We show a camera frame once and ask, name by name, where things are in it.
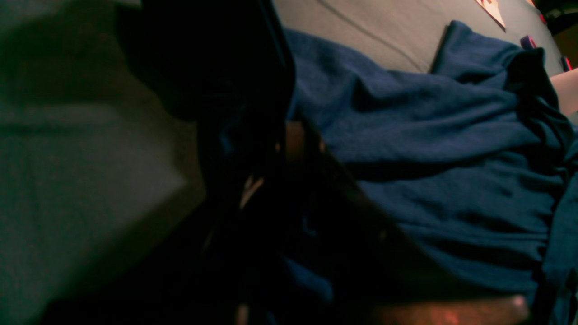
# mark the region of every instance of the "bed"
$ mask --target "bed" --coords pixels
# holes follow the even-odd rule
[[[138,5],[124,1],[125,4]],[[526,0],[506,30],[474,0],[276,0],[283,24],[427,73],[451,20],[518,43],[532,35],[550,76],[560,52]],[[176,121],[127,70],[114,3],[0,0],[0,323],[134,265],[204,198],[194,123]]]

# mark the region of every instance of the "paper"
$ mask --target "paper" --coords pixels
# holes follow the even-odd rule
[[[503,29],[506,29],[498,7],[498,0],[476,0],[476,2],[482,6]]]

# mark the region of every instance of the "skin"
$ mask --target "skin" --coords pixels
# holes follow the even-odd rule
[[[578,69],[550,78],[560,102],[560,111],[566,116],[578,112]]]

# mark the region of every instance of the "pink object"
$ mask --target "pink object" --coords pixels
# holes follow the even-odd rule
[[[520,45],[522,45],[522,48],[524,50],[531,50],[531,49],[535,49],[538,47],[536,45],[536,42],[534,42],[534,39],[530,35],[527,35],[527,36],[523,37],[522,39],[520,39]]]

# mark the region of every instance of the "mattress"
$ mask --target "mattress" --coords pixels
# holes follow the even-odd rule
[[[503,31],[474,1],[275,1],[286,27],[427,73],[461,20],[560,53],[525,0],[501,2]],[[176,121],[127,70],[106,0],[0,0],[0,323],[134,265],[205,196],[195,123]]]

